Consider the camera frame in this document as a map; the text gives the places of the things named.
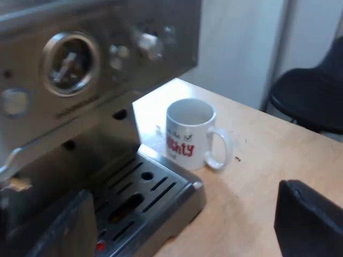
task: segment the gauge dial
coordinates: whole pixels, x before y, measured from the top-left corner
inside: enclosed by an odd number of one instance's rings
[[[85,33],[59,33],[45,46],[42,65],[46,88],[59,96],[73,96],[99,77],[99,48]]]

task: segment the drip tray grate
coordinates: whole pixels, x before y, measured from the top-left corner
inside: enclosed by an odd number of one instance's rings
[[[151,256],[204,208],[199,178],[142,145],[94,190],[95,256]]]

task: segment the wooden table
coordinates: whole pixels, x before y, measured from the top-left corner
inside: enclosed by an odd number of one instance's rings
[[[217,109],[216,125],[229,132],[233,159],[220,173],[193,171],[204,182],[207,205],[156,256],[281,256],[273,223],[282,179],[302,180],[343,206],[342,143],[179,79],[134,103],[144,144],[166,155],[166,109],[188,97]],[[214,145],[222,157],[221,142]]]

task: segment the black chair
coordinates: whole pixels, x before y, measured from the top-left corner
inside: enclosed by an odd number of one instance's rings
[[[271,103],[315,132],[343,134],[343,37],[313,69],[293,69],[273,85]]]

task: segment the espresso machine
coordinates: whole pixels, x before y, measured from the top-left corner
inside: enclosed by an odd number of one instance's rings
[[[0,255],[152,256],[206,199],[132,103],[196,66],[200,0],[0,7]]]

